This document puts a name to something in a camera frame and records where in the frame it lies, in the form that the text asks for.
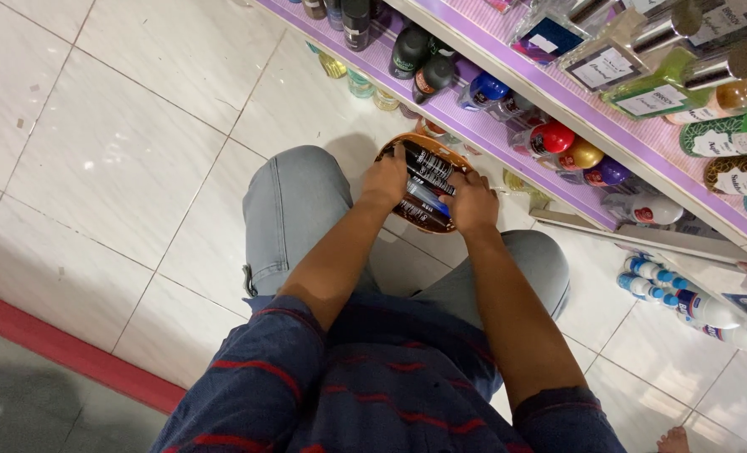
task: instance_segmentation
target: purple shelf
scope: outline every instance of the purple shelf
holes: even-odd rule
[[[703,185],[703,169],[710,159],[693,158],[679,147],[680,127],[660,118],[633,121],[586,93],[558,68],[541,69],[511,49],[507,42],[515,25],[528,12],[516,0],[506,15],[500,15],[483,0],[406,0],[419,5],[445,23],[469,43],[495,57],[502,65],[527,79],[550,98],[579,115],[626,152],[662,175],[682,192],[747,235],[747,213],[743,197],[717,195]]]
[[[362,52],[352,52],[344,45],[341,31],[331,29],[326,20],[309,18],[301,4],[290,3],[288,0],[258,0],[258,3],[311,36],[320,46],[330,49],[368,73],[389,91],[408,99],[412,98],[413,82],[390,77],[387,71],[396,31],[401,29],[401,21],[396,17],[398,15],[394,15],[392,22],[386,23],[387,30],[381,27],[373,34],[375,40],[367,49]],[[479,68],[465,59],[458,61],[457,68],[463,80],[470,80],[479,73]],[[600,206],[600,200],[605,196],[605,191],[585,185],[570,185],[554,172],[541,167],[532,158],[513,152],[508,146],[509,137],[513,132],[506,125],[483,112],[470,112],[459,108],[456,102],[458,91],[459,89],[445,90],[427,104],[420,107],[412,104],[410,108],[416,111],[426,111],[430,117],[435,117],[440,123],[456,130],[460,135],[501,159],[525,178],[555,194],[562,201],[566,201],[608,230],[614,231],[617,228],[617,221]]]

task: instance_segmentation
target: purple bottle cap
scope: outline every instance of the purple bottle cap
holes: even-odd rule
[[[617,185],[631,175],[630,170],[626,169],[622,164],[611,159],[609,156],[603,157],[597,165],[590,169],[583,170],[583,172],[599,172],[601,176],[600,179],[603,182],[601,185]]]

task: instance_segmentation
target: red bottle cap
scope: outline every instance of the red bottle cap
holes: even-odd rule
[[[569,149],[576,137],[572,129],[567,128],[556,120],[536,126],[533,136],[537,134],[541,134],[541,137],[544,139],[544,149],[552,154],[564,152]]]

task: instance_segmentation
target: hand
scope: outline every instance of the hand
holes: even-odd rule
[[[497,191],[491,189],[488,177],[481,177],[474,171],[465,175],[453,172],[448,182],[455,187],[455,196],[442,195],[440,202],[449,207],[451,218],[460,234],[466,236],[484,228],[497,228],[499,198]]]
[[[407,192],[407,162],[404,145],[393,147],[393,156],[384,155],[365,172],[359,201],[391,211]]]

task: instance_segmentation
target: navy blue shirt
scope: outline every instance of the navy blue shirt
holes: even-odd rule
[[[248,303],[150,451],[625,451],[587,388],[531,396],[511,426],[484,333],[428,305],[354,294],[327,334],[295,297]]]

